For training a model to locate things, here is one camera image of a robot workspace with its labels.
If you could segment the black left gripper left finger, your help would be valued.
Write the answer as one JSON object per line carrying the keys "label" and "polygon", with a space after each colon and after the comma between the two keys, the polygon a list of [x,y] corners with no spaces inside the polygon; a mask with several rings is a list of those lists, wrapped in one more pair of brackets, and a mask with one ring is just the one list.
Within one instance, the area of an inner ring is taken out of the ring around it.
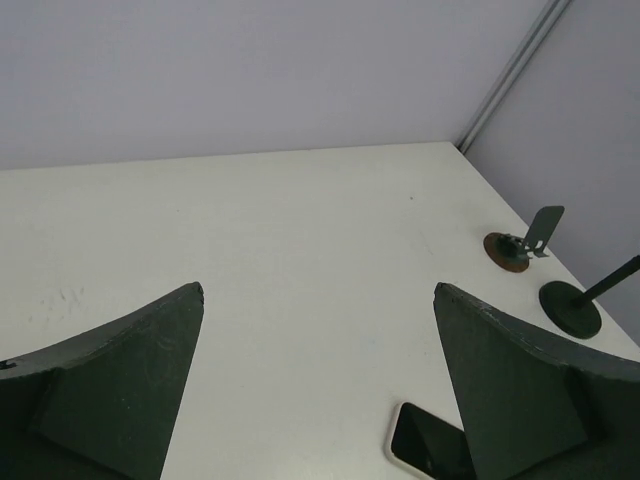
{"label": "black left gripper left finger", "polygon": [[2,360],[2,478],[160,478],[203,317],[203,287],[188,283]]}

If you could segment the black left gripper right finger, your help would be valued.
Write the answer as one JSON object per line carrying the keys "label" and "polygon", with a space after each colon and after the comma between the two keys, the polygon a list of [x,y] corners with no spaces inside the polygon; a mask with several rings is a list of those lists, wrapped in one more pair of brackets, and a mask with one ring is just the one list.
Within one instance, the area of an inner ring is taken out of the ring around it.
{"label": "black left gripper right finger", "polygon": [[434,313],[480,479],[636,479],[639,365],[440,283]]}

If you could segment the phone with cream case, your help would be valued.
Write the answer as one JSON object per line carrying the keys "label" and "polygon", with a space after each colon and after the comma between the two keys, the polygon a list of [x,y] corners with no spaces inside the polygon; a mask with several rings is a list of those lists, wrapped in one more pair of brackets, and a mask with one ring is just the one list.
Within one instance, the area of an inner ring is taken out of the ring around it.
{"label": "phone with cream case", "polygon": [[394,408],[384,452],[416,479],[477,479],[464,431],[411,402]]}

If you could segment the phone stand with wooden base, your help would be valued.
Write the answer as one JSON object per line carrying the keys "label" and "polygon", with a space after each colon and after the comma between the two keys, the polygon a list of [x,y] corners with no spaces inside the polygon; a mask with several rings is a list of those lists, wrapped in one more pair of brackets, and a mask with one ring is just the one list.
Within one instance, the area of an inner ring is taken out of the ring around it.
{"label": "phone stand with wooden base", "polygon": [[560,205],[541,208],[524,237],[499,232],[487,234],[483,240],[486,254],[503,270],[511,273],[526,271],[532,257],[547,257],[545,249],[564,212],[565,207]]}

